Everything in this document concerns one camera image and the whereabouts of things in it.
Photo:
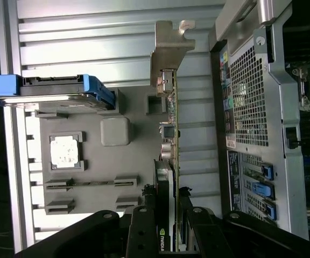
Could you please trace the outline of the CPU with silver lid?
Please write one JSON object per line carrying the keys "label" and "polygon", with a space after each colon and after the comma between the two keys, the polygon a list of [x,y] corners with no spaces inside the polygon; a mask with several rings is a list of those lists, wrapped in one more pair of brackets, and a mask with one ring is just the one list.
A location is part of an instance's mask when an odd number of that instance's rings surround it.
{"label": "CPU with silver lid", "polygon": [[78,141],[72,135],[52,137],[50,140],[52,169],[71,169],[79,164]]}

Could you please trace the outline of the grey parts rack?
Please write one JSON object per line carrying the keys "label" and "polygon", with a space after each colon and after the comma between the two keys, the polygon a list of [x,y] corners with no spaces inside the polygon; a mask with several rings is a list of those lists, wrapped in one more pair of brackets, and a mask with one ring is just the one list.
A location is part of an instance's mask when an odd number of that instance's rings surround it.
{"label": "grey parts rack", "polygon": [[[165,99],[152,87],[115,88],[114,110],[55,114],[40,120],[45,212],[48,215],[122,211],[139,205],[142,188],[155,180]],[[52,169],[50,140],[72,135],[79,164]]]}

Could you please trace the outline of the open black PC case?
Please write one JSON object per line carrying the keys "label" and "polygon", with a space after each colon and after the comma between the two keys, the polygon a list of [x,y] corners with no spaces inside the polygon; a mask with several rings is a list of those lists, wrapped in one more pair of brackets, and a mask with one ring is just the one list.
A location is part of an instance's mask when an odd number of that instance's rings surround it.
{"label": "open black PC case", "polygon": [[209,34],[222,213],[239,211],[304,239],[298,85],[310,63],[310,0],[226,0]]}

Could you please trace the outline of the hard disk in blue bracket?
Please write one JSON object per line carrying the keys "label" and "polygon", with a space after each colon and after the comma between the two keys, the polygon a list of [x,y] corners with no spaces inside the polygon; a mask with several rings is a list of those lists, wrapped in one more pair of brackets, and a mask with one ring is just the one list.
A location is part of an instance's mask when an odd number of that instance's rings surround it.
{"label": "hard disk in blue bracket", "polygon": [[21,77],[0,75],[0,105],[40,113],[95,113],[116,107],[115,93],[95,76]]}

